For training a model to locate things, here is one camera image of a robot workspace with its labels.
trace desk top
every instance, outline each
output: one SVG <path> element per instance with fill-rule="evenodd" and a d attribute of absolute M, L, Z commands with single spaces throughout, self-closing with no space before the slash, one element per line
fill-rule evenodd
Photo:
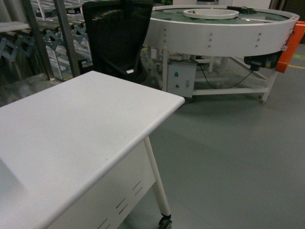
<path fill-rule="evenodd" d="M 183 102 L 90 72 L 0 108 L 0 228 L 48 227 Z"/>

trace chair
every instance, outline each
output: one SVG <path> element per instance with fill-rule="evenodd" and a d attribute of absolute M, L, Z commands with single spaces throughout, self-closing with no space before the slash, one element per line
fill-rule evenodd
<path fill-rule="evenodd" d="M 93 70 L 135 83 L 146 79 L 140 53 L 152 8 L 152 0 L 83 4 Z"/>

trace control box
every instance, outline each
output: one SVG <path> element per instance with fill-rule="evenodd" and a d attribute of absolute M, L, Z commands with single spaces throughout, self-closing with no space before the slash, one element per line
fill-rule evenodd
<path fill-rule="evenodd" d="M 191 61 L 170 62 L 168 64 L 167 92 L 183 97 L 192 97 L 197 63 Z"/>

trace caster wheel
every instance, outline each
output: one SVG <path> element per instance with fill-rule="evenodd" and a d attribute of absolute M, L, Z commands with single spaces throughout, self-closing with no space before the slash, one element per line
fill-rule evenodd
<path fill-rule="evenodd" d="M 172 226 L 172 221 L 167 216 L 163 216 L 159 222 L 159 229 L 169 229 Z"/>

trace shelf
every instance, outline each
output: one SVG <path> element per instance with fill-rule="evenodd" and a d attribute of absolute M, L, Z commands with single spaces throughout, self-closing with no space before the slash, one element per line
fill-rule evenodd
<path fill-rule="evenodd" d="M 0 23 L 0 32 L 8 32 L 15 30 L 24 30 L 28 29 L 29 25 L 26 23 L 12 21 L 12 22 L 1 22 Z"/>

